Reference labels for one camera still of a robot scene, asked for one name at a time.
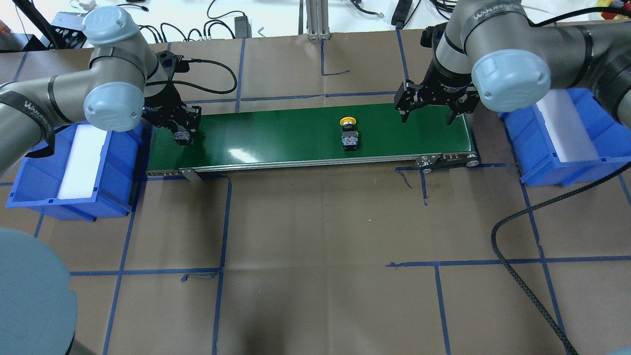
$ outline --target yellow ring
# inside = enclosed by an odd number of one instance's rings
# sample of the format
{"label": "yellow ring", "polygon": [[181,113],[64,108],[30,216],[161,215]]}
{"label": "yellow ring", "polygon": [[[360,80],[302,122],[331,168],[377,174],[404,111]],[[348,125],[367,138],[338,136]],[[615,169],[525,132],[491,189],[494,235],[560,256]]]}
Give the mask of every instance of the yellow ring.
{"label": "yellow ring", "polygon": [[339,124],[341,126],[344,126],[345,123],[357,124],[357,120],[353,117],[344,117],[343,119],[339,121]]}

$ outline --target gray robotic arm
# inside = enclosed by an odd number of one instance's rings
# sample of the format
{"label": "gray robotic arm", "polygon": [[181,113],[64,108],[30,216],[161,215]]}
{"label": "gray robotic arm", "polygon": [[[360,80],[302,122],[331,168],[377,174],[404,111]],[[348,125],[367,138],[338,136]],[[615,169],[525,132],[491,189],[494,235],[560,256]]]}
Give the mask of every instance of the gray robotic arm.
{"label": "gray robotic arm", "polygon": [[[140,122],[144,105],[151,123],[171,129],[180,144],[192,142],[188,126],[196,128],[201,112],[182,103],[168,82],[172,72],[129,14],[116,6],[98,8],[86,16],[83,32],[95,46],[89,70],[0,85],[0,176],[42,141],[47,146],[27,156],[51,155],[56,127],[87,120],[107,131],[127,131]],[[168,120],[156,119],[165,113]]]}
{"label": "gray robotic arm", "polygon": [[510,112],[551,88],[586,87],[631,127],[631,23],[533,27],[520,0],[460,0],[422,44],[434,57],[424,81],[404,82],[395,97],[404,121],[428,104],[449,105],[450,117],[472,112],[478,100]]}

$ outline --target white plug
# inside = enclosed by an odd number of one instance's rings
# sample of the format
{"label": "white plug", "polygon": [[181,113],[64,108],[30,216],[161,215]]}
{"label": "white plug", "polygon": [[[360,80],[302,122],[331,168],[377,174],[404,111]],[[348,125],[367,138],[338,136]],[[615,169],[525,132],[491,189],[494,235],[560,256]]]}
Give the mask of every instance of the white plug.
{"label": "white plug", "polygon": [[85,11],[90,11],[97,7],[97,0],[79,1],[79,6]]}

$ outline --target green board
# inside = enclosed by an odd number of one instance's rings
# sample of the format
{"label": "green board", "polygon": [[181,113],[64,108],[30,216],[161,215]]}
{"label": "green board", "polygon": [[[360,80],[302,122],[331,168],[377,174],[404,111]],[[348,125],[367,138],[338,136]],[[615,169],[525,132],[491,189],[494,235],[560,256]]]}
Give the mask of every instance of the green board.
{"label": "green board", "polygon": [[[376,104],[203,116],[188,147],[177,145],[168,130],[156,129],[148,171],[327,165],[475,151],[465,118],[447,126],[446,114],[446,107],[428,106],[403,124],[393,104]],[[346,116],[357,119],[356,152],[342,149],[339,120]]]}

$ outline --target blue storage box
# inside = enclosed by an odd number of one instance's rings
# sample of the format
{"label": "blue storage box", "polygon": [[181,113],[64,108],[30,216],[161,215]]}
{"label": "blue storage box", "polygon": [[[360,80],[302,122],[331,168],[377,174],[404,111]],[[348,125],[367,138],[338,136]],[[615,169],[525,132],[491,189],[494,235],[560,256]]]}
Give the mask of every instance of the blue storage box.
{"label": "blue storage box", "polygon": [[500,113],[521,164],[521,181],[530,186],[595,181],[631,161],[631,130],[618,124],[587,89],[568,90],[598,158],[563,162],[537,105]]}
{"label": "blue storage box", "polygon": [[22,160],[7,207],[28,207],[55,219],[89,222],[122,217],[131,211],[129,195],[136,154],[143,143],[142,125],[128,132],[107,132],[90,197],[58,198],[77,127],[75,124],[57,134],[53,156]]}

